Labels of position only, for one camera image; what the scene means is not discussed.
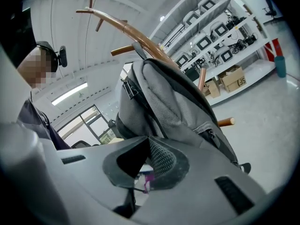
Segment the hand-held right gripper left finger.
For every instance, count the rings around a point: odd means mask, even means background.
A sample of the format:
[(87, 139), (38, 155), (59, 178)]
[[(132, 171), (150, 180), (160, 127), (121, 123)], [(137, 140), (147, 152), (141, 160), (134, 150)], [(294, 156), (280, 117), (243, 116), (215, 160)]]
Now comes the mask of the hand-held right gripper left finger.
[(134, 181), (150, 152), (149, 139), (59, 151), (64, 186), (58, 219), (150, 219), (150, 199), (135, 204)]

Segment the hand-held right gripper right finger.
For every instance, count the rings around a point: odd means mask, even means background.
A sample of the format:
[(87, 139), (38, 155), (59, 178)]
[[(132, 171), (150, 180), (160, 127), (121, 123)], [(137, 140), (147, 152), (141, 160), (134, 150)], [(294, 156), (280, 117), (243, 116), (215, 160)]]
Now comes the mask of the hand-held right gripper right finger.
[(131, 220), (142, 225), (220, 225), (232, 222), (265, 196), (264, 189), (214, 148), (196, 148), (150, 137), (152, 144), (180, 151), (189, 163), (174, 187), (154, 190)]

